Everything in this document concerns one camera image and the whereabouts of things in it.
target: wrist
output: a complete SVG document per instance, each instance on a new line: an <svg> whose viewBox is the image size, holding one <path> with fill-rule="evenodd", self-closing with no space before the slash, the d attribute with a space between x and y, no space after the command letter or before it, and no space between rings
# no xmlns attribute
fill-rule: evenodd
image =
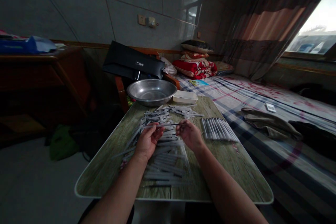
<svg viewBox="0 0 336 224"><path fill-rule="evenodd" d="M201 156L207 148L208 147L202 141L202 143L194 150L196 158L198 159L198 157Z"/></svg>
<svg viewBox="0 0 336 224"><path fill-rule="evenodd" d="M135 152L132 159L136 160L137 163L142 163L144 165L147 165L148 163L148 157L144 153Z"/></svg>

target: gray wall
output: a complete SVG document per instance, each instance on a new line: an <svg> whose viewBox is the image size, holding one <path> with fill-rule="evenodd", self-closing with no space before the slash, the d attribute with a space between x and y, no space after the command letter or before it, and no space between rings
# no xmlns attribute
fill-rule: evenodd
<svg viewBox="0 0 336 224"><path fill-rule="evenodd" d="M238 0L0 0L0 29L56 40L179 50L196 38L219 52ZM151 29L137 15L156 18Z"/></svg>

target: white plastic container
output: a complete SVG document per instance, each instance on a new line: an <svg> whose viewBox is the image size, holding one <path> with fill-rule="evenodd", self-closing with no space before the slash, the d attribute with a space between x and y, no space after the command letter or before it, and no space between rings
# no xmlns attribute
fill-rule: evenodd
<svg viewBox="0 0 336 224"><path fill-rule="evenodd" d="M179 103L195 104L197 100L198 100L198 97L193 92L177 90L177 92L173 96L173 101L179 102Z"/></svg>

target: stack of bedding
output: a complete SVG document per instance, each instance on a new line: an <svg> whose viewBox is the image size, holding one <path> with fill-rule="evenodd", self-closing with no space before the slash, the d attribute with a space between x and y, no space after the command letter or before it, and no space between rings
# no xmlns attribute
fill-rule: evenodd
<svg viewBox="0 0 336 224"><path fill-rule="evenodd" d="M199 60L194 59L179 59L173 62L173 65L178 72L190 77L191 79L204 79L216 75L217 67L204 58Z"/></svg>
<svg viewBox="0 0 336 224"><path fill-rule="evenodd" d="M205 44L205 42L200 41L186 41L182 43L182 47L189 50L182 51L181 59L173 62L177 71L191 79L205 79L216 75L216 65L211 61L207 61L209 57L207 52L212 50L205 49L204 47L207 46Z"/></svg>

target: metal basin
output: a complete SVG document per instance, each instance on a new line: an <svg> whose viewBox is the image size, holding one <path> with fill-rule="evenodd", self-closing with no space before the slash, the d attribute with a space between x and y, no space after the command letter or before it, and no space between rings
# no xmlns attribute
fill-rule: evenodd
<svg viewBox="0 0 336 224"><path fill-rule="evenodd" d="M157 107L169 102L177 88L168 81L157 79L139 80L127 88L128 95L141 105Z"/></svg>

